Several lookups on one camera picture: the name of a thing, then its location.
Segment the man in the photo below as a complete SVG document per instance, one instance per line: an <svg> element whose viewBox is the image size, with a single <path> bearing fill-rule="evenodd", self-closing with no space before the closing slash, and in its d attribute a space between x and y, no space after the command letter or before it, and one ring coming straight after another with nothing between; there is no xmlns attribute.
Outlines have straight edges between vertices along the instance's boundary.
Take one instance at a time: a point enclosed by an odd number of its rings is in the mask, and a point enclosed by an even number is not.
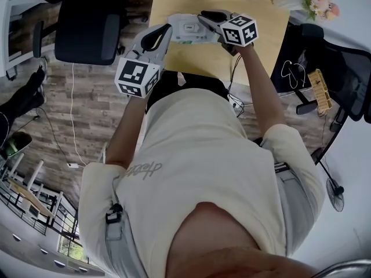
<svg viewBox="0 0 371 278"><path fill-rule="evenodd" d="M148 102L130 99L106 164L92 163L83 172L81 241L102 269L124 277L118 261L127 255L117 254L106 239L113 186L150 278L315 274L287 256L322 207L316 167L299 132L286 125L253 46L237 50L248 73L262 148L247 139L223 83L184 74L186 84L179 87L177 73L165 72ZM146 108L146 136L134 156ZM275 161L287 163L297 178L277 179Z"/></svg>
<svg viewBox="0 0 371 278"><path fill-rule="evenodd" d="M6 141L16 118L46 103L42 82L46 79L47 62L41 58L39 68L30 80L14 93L10 100L0 105L0 147Z"/></svg>

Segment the light wood desk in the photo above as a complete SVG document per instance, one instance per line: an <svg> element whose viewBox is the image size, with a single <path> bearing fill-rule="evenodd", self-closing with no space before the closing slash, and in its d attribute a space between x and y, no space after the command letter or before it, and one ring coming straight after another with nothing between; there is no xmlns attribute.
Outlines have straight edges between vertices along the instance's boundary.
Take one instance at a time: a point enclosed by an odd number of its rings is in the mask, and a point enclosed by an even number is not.
<svg viewBox="0 0 371 278"><path fill-rule="evenodd" d="M275 7L271 0L154 0L150 25L166 23L166 18L171 14L200 14L207 9L246 13L256 19L259 39L254 43L255 49L270 76L290 15L289 11ZM180 45L171 42L165 58L165 68L229 81L231 67L236 59L237 56L230 56L220 44ZM236 69L234 81L249 84L242 61Z"/></svg>
<svg viewBox="0 0 371 278"><path fill-rule="evenodd" d="M54 217L53 213L50 212L31 191L27 190L26 186L20 185L18 182L11 180L10 178L8 181L10 183L10 189L17 193L21 193L25 199L29 200L38 210L40 210L41 214L52 218Z"/></svg>

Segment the black and white marker cube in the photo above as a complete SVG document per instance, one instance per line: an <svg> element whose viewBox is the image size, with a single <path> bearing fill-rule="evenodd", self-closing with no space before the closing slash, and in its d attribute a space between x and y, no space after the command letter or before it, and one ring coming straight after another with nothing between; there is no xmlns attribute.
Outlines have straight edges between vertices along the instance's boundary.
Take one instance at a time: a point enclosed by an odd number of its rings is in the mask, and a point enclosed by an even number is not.
<svg viewBox="0 0 371 278"><path fill-rule="evenodd" d="M256 20L240 14L220 26L224 41L228 44L246 46L259 38Z"/></svg>
<svg viewBox="0 0 371 278"><path fill-rule="evenodd" d="M145 98L160 79L160 65L120 58L115 83L120 93Z"/></svg>

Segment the flower bouquet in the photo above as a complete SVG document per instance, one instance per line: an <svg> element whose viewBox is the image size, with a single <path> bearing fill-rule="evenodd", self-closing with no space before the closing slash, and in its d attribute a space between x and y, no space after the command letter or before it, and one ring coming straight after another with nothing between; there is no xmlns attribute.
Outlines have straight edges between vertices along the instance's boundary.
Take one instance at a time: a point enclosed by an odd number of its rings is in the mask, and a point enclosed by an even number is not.
<svg viewBox="0 0 371 278"><path fill-rule="evenodd" d="M290 10L304 10L312 20L333 20L340 16L340 9L332 0L273 0L273 3Z"/></svg>

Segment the white t-shirt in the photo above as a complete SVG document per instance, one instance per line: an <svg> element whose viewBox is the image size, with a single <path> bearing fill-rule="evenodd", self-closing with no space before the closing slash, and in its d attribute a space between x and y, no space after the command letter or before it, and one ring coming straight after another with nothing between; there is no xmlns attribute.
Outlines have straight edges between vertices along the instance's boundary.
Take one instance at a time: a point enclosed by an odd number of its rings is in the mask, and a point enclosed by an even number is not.
<svg viewBox="0 0 371 278"><path fill-rule="evenodd" d="M173 237L200 202L230 213L263 251L285 255L272 152L247 139L228 101L207 90L186 89L156 102L147 118L144 142L127 170L91 163L83 172L79 229L91 260L114 272L106 249L105 214L117 175L122 179L116 193L150 278L165 277ZM276 159L303 170L321 207L322 185L299 132L275 125L264 141Z"/></svg>

